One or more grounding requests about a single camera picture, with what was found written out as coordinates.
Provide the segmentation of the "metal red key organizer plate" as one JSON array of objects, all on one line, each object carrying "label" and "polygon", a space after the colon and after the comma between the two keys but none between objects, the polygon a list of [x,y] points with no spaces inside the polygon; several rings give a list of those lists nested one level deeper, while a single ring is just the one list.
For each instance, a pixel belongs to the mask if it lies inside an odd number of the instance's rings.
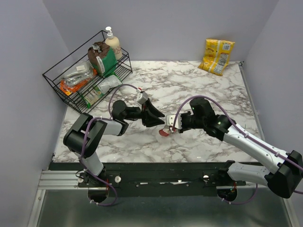
[{"label": "metal red key organizer plate", "polygon": [[174,131],[171,130],[170,128],[163,128],[159,130],[159,134],[163,137],[168,137],[171,135]]}]

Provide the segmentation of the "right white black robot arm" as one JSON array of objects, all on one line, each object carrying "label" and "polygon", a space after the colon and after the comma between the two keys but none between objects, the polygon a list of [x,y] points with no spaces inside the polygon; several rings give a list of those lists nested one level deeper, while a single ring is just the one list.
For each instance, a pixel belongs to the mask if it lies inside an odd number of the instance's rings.
[{"label": "right white black robot arm", "polygon": [[259,166],[231,161],[218,173],[218,181],[229,185],[233,181],[245,181],[268,187],[282,198],[290,198],[303,178],[303,157],[293,150],[287,152],[259,139],[236,123],[226,112],[215,114],[206,96],[187,99],[191,111],[177,111],[173,127],[180,133],[190,129],[202,129],[207,135],[229,143],[258,162]]}]

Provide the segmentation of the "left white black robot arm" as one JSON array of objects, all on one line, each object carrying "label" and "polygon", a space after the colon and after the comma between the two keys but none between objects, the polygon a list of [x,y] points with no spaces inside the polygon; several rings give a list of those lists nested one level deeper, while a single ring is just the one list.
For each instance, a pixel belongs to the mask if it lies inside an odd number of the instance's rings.
[{"label": "left white black robot arm", "polygon": [[122,136],[129,124],[126,122],[142,120],[149,128],[162,125],[165,115],[147,99],[141,107],[130,107],[122,100],[113,104],[112,119],[93,117],[82,113],[63,138],[63,144],[76,154],[79,161],[89,172],[89,182],[101,186],[105,181],[103,163],[98,158],[96,149],[103,135]]}]

